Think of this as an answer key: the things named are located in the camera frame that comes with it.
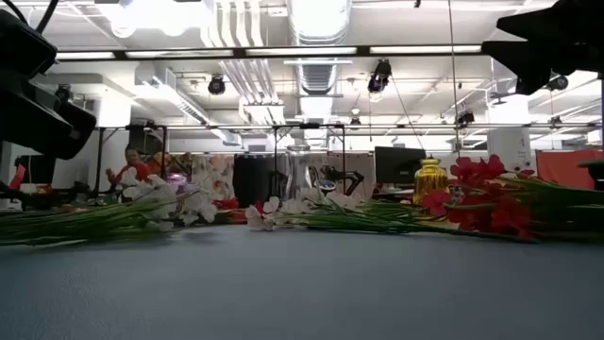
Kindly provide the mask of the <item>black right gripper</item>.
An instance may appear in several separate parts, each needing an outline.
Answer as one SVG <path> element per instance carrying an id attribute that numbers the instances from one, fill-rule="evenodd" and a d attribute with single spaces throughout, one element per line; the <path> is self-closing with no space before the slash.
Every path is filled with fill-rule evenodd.
<path id="1" fill-rule="evenodd" d="M 599 71 L 604 73 L 604 0 L 558 0 L 550 8 L 501 17 L 495 26 L 521 38 L 570 38 L 579 34 L 582 16 L 589 13 L 593 16 L 592 45 L 597 50 Z M 485 41 L 481 44 L 481 52 L 516 75 L 517 94 L 534 94 L 550 82 L 552 73 L 567 77 L 579 68 L 585 68 L 590 46 Z"/>

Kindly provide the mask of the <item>white artificial flower bunch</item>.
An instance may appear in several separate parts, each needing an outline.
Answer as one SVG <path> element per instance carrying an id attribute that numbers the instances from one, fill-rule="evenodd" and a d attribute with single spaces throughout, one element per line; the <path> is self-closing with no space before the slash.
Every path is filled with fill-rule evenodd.
<path id="1" fill-rule="evenodd" d="M 332 213 L 357 213 L 366 217 L 390 219 L 421 216 L 424 210 L 400 201 L 363 198 L 358 194 L 344 195 L 338 192 L 324 194 L 316 188 L 303 188 L 295 193 L 294 198 L 282 202 L 278 217 L 284 223 L 309 224 L 313 216 Z"/>
<path id="2" fill-rule="evenodd" d="M 179 219 L 184 226 L 213 223 L 218 213 L 212 196 L 205 189 L 188 189 L 179 196 Z"/>
<path id="3" fill-rule="evenodd" d="M 127 177 L 120 196 L 116 203 L 0 212 L 0 247 L 140 241 L 171 232 L 181 196 L 169 183 Z"/>
<path id="4" fill-rule="evenodd" d="M 285 201 L 271 197 L 258 207 L 249 206 L 244 210 L 244 215 L 247 226 L 255 231 L 301 228 L 392 235 L 437 233 L 515 243 L 536 242 L 528 237 L 446 227 L 442 216 L 430 215 L 427 210 L 410 204 L 356 201 L 343 195 L 303 196 Z"/>

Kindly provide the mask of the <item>purple glass vase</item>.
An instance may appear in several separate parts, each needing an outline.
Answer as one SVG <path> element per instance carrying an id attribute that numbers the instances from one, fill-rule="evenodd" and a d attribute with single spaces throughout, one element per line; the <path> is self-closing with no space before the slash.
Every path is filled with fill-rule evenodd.
<path id="1" fill-rule="evenodd" d="M 166 177 L 166 182 L 173 192 L 178 194 L 182 187 L 188 183 L 188 178 L 185 174 L 171 173 Z"/>

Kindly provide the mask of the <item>red artificial flower bunch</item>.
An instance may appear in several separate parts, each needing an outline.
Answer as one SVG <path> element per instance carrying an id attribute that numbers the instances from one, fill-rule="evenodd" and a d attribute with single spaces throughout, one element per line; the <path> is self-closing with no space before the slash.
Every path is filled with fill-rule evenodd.
<path id="1" fill-rule="evenodd" d="M 212 224 L 247 224 L 263 221 L 263 207 L 259 202 L 241 206 L 237 197 L 212 202 L 217 209 Z"/>
<path id="2" fill-rule="evenodd" d="M 424 209 L 461 231 L 528 240 L 603 242 L 604 191 L 575 189 L 509 171 L 497 155 L 456 159 L 445 189 L 421 198 Z"/>

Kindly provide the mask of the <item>yellow glass vase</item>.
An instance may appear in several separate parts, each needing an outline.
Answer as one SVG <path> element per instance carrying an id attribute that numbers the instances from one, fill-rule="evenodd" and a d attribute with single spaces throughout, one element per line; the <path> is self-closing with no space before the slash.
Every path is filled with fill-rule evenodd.
<path id="1" fill-rule="evenodd" d="M 440 162 L 434 158 L 421 160 L 421 168 L 414 175 L 413 204 L 422 205 L 423 197 L 433 190 L 448 192 L 448 176 Z"/>

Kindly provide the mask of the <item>clear glass vase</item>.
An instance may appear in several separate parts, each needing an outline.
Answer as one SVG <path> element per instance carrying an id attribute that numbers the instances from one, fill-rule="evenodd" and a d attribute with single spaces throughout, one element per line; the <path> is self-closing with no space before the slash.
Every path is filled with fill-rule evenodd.
<path id="1" fill-rule="evenodd" d="M 310 147 L 306 144 L 292 144 L 287 147 L 287 177 L 285 197 L 299 198 L 304 189 L 311 187 Z"/>

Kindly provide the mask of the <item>white pillar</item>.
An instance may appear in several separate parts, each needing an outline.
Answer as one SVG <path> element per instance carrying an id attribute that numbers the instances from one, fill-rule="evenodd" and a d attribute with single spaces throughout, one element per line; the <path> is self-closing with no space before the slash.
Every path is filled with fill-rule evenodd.
<path id="1" fill-rule="evenodd" d="M 515 94 L 494 100 L 489 107 L 488 122 L 511 127 L 491 128 L 487 133 L 489 155 L 497 155 L 509 171 L 528 170 L 532 166 L 530 155 L 529 103 L 525 96 Z"/>

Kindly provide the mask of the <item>person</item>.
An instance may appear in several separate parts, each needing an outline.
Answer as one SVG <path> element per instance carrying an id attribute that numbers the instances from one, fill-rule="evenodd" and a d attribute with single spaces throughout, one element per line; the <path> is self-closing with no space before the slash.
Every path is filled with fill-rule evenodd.
<path id="1" fill-rule="evenodd" d="M 150 169 L 143 162 L 137 149 L 128 146 L 125 150 L 125 159 L 126 164 L 118 172 L 114 172 L 110 168 L 106 170 L 107 179 L 112 186 L 130 186 L 139 181 L 148 180 Z"/>

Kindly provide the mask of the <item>orange partition panel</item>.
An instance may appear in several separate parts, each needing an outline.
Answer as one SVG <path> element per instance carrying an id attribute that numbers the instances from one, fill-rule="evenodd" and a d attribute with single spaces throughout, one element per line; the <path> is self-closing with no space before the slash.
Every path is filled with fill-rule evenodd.
<path id="1" fill-rule="evenodd" d="M 537 174 L 544 181 L 575 189 L 595 189 L 595 182 L 587 168 L 579 165 L 588 161 L 604 160 L 602 151 L 586 149 L 577 151 L 538 151 Z"/>

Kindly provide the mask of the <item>floral patterned curtain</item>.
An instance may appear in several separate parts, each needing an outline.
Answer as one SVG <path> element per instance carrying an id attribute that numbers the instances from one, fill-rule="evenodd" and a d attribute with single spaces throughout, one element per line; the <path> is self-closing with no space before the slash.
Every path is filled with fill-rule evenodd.
<path id="1" fill-rule="evenodd" d="M 212 192 L 215 199 L 231 199 L 234 161 L 232 155 L 195 155 L 192 182 Z"/>

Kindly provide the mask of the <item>black computer monitor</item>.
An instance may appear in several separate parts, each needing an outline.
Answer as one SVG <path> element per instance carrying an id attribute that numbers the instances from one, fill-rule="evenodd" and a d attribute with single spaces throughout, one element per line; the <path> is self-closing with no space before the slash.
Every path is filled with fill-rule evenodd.
<path id="1" fill-rule="evenodd" d="M 413 186 L 415 173 L 422 167 L 426 151 L 417 148 L 376 146 L 376 182 Z"/>

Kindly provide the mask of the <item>black light bar frame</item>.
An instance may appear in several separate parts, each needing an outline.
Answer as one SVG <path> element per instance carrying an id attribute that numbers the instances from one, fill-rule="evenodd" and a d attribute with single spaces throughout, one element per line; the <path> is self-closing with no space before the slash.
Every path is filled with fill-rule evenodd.
<path id="1" fill-rule="evenodd" d="M 481 56 L 479 44 L 324 45 L 58 52 L 59 62 Z"/>

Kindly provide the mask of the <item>black metal station frame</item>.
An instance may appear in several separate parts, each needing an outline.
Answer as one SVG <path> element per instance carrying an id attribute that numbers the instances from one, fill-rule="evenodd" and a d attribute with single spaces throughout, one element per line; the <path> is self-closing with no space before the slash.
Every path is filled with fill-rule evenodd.
<path id="1" fill-rule="evenodd" d="M 198 126 L 166 126 L 166 125 L 126 125 L 121 127 L 96 127 L 95 130 L 98 132 L 98 145 L 96 151 L 96 167 L 94 170 L 94 186 L 92 190 L 92 195 L 94 197 L 98 197 L 101 194 L 100 191 L 100 169 L 102 165 L 102 157 L 103 157 L 103 148 L 104 143 L 108 141 L 117 131 L 119 130 L 131 130 L 141 128 L 142 130 L 161 130 L 162 136 L 161 140 L 163 143 L 162 151 L 166 151 L 166 141 L 167 141 L 167 132 L 168 131 L 196 131 L 196 130 L 232 130 L 232 129 L 240 129 L 240 130 L 270 130 L 269 135 L 273 137 L 273 151 L 270 152 L 270 155 L 273 155 L 274 158 L 277 158 L 278 154 L 278 142 L 282 139 L 281 136 L 278 135 L 278 132 L 281 129 L 287 129 L 291 131 L 292 129 L 336 129 L 340 131 L 340 135 L 342 136 L 342 140 L 345 141 L 347 126 L 345 124 L 318 124 L 318 123 L 301 123 L 297 125 L 198 125 Z"/>

